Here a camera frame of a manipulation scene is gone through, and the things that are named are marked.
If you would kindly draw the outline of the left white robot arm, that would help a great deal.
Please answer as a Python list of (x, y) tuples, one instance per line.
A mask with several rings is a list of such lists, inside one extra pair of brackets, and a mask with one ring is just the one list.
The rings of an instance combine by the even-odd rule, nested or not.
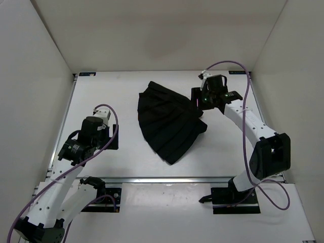
[(115, 198), (106, 193), (105, 183), (97, 177), (80, 181), (80, 188), (66, 197), (87, 162), (117, 143), (118, 123), (109, 134), (109, 119), (88, 116), (80, 130), (71, 133), (55, 162), (43, 189), (26, 206), (29, 212), (19, 215), (14, 230), (28, 242), (64, 242), (74, 217), (88, 205), (110, 200), (117, 211)]

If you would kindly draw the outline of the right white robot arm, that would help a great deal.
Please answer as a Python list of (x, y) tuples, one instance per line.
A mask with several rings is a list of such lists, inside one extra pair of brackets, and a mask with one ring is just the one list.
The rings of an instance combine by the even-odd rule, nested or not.
[(218, 207), (234, 207), (244, 202), (262, 182), (271, 182), (271, 176), (291, 167), (291, 140), (286, 133), (279, 134), (268, 127), (236, 91), (229, 91), (227, 77), (200, 74), (202, 84), (191, 90), (191, 101), (202, 110), (217, 108), (242, 131), (253, 152), (244, 154), (245, 170), (228, 181), (227, 187), (215, 188), (200, 203), (212, 201)]

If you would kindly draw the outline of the black pleated skirt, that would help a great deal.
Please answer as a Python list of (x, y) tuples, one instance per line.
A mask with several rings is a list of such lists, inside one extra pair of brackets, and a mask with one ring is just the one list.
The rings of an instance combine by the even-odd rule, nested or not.
[(203, 111), (187, 97), (153, 81), (139, 93), (137, 111), (145, 141), (169, 165), (175, 164), (208, 128), (200, 119)]

